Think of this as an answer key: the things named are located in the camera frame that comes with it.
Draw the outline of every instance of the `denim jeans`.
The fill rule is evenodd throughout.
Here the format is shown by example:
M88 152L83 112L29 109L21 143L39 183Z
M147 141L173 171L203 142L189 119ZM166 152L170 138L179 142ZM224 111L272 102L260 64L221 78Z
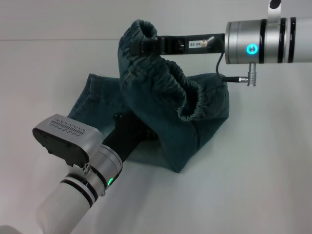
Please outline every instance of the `denim jeans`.
M129 159L179 173L229 117L229 93L216 74L185 77L175 62L130 54L132 41L156 36L149 22L135 21L119 42L120 79L90 74L69 117L108 134L113 115L132 110L159 141L143 143Z

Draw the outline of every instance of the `black cable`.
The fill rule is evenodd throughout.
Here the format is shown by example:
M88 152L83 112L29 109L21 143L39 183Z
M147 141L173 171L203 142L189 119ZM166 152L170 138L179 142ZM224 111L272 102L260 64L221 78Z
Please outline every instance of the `black cable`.
M220 79L223 79L223 78L220 76L220 73L219 73L219 65L220 65L220 63L221 63L221 60L222 60L222 58L223 58L223 55L224 55L224 52L221 53L221 56L220 56L220 58L219 58L219 60L218 60L218 63L216 64L216 68L215 68L216 74L217 74L217 76L218 76Z
M219 40L222 43L222 47L224 48L224 42L222 40ZM223 58L224 52L221 53L221 56L218 60L218 63L216 64L215 72L216 75L223 81L223 82L233 82L233 83L239 83L240 77L221 77L219 73L219 65L221 63L221 60Z

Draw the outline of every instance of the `white wall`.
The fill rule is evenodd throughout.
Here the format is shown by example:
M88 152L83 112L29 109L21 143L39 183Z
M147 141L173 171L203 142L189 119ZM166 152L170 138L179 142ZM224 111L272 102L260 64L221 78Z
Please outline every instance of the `white wall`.
M310 0L284 0L282 11L312 16L311 7ZM2 0L0 225L35 234L35 208L67 173L32 128L68 114L89 73L118 77L117 40L70 39L117 39L137 18L159 35L222 33L226 22L265 18L266 11L259 0ZM195 75L214 72L217 56L166 58ZM220 67L230 76L247 69ZM257 71L256 88L229 84L230 118L182 173L126 162L73 233L312 233L311 65Z

